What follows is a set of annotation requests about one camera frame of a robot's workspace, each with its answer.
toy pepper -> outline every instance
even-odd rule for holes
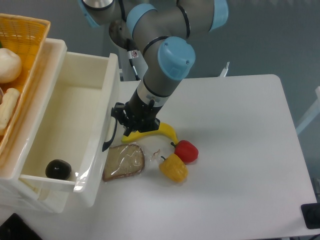
[[[188,169],[184,162],[174,153],[167,159],[161,157],[164,161],[159,165],[160,171],[176,183],[183,182],[188,176]]]
[[[198,149],[187,140],[181,140],[177,145],[171,142],[171,145],[175,147],[174,153],[178,155],[184,163],[192,163],[198,158]]]

red bell pepper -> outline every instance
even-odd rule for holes
[[[187,140],[181,140],[177,145],[171,142],[171,145],[175,147],[174,154],[176,154],[184,163],[192,163],[198,158],[198,149]]]

dark round fruit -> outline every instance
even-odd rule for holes
[[[50,179],[67,180],[71,175],[71,165],[61,159],[52,160],[46,166],[45,175]]]

drawer handle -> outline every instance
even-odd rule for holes
[[[112,137],[109,141],[105,141],[102,145],[102,152],[104,152],[105,150],[107,150],[110,145],[112,144],[112,142],[114,141],[115,139],[115,136],[116,136],[116,132],[117,132],[117,125],[118,125],[118,120],[112,116],[114,119],[115,119],[115,124],[114,124],[114,129],[113,129],[113,134],[112,134]]]

plastic wrap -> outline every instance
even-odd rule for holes
[[[112,146],[106,158],[102,180],[108,182],[139,175],[151,158],[137,143]]]

